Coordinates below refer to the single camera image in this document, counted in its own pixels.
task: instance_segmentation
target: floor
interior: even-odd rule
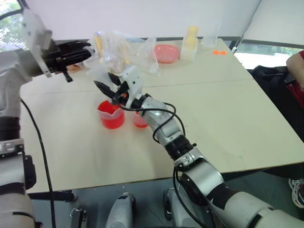
[[[304,220],[304,209],[298,209],[291,201],[287,179],[258,172],[232,181],[227,185],[236,190],[246,191],[286,213]],[[78,195],[75,203],[55,202],[58,228],[69,228],[70,211],[73,208],[87,210],[87,228],[104,228],[110,209],[118,196],[131,192],[136,197],[137,212],[134,227],[171,226],[163,212],[163,190],[172,187],[172,179],[139,183],[119,184],[98,188],[74,190]],[[36,220],[50,228],[49,201],[33,200]]]

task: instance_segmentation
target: pink bowl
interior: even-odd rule
[[[167,44],[158,44],[154,49],[159,63],[173,63],[180,54],[178,47]]]

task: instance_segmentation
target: sneaker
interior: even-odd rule
[[[291,198],[293,200],[293,203],[298,208],[304,208],[304,180],[288,180],[288,184],[292,190],[291,192]]]

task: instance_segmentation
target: red shirt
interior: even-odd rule
[[[304,59],[304,50],[299,52],[300,56]],[[304,92],[301,90],[301,87],[298,82],[294,82],[291,85],[287,86],[292,95],[298,101],[299,105],[304,108]]]

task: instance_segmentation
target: plastic cup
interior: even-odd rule
[[[145,120],[141,116],[138,115],[138,112],[132,113],[132,121],[133,121],[133,124],[139,128],[145,128],[148,126],[148,124],[145,122]]]
[[[108,129],[119,128],[124,123],[124,111],[109,101],[103,101],[97,107],[99,118]]]

